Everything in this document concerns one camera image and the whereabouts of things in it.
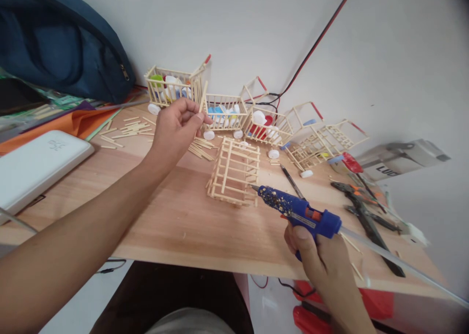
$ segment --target white power bank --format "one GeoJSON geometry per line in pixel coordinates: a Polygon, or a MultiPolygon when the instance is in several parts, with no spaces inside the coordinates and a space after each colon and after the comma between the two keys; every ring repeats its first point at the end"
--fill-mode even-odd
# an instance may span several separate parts
{"type": "MultiPolygon", "coordinates": [[[[49,131],[0,157],[0,207],[15,215],[94,152],[62,131],[49,131]]],[[[8,219],[0,216],[0,225],[8,219]]]]}

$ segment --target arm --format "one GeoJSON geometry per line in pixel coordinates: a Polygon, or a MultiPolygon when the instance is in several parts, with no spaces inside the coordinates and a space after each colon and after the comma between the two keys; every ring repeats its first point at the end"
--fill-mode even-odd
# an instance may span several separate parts
{"type": "Polygon", "coordinates": [[[292,253],[301,253],[306,276],[318,291],[332,315],[335,333],[376,333],[355,285],[347,246],[339,235],[328,239],[312,235],[302,226],[285,230],[285,240],[292,253]]]}
{"type": "Polygon", "coordinates": [[[161,111],[143,161],[80,208],[0,260],[0,332],[38,332],[116,249],[150,196],[187,151],[202,122],[181,98],[161,111]]]}

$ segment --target blue glue gun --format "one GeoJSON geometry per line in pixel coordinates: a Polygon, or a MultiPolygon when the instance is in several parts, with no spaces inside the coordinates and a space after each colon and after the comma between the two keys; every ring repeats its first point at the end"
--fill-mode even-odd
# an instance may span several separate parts
{"type": "MultiPolygon", "coordinates": [[[[318,234],[332,239],[342,226],[340,217],[330,213],[327,209],[320,212],[312,208],[308,201],[269,186],[251,186],[266,205],[279,211],[293,227],[304,226],[313,235],[314,240],[318,234]]],[[[301,261],[299,251],[295,256],[301,261]]]]}

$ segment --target blue backpack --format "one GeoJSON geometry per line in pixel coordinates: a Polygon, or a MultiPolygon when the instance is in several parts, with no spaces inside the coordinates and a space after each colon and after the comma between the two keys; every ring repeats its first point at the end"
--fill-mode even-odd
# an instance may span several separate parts
{"type": "Polygon", "coordinates": [[[135,83],[119,37],[82,0],[0,0],[0,67],[37,86],[112,103],[135,83]]]}

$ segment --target floor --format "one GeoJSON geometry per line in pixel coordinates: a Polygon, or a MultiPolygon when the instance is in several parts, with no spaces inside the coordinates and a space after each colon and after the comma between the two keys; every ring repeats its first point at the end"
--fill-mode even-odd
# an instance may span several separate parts
{"type": "MultiPolygon", "coordinates": [[[[108,274],[94,275],[86,285],[52,318],[41,334],[86,334],[93,327],[108,301],[132,264],[132,260],[120,269],[108,274]]],[[[265,289],[259,289],[250,276],[248,279],[251,319],[256,334],[300,334],[293,322],[293,307],[299,301],[292,291],[282,287],[277,278],[269,278],[265,289]]],[[[254,276],[259,285],[266,277],[254,276]]]]}

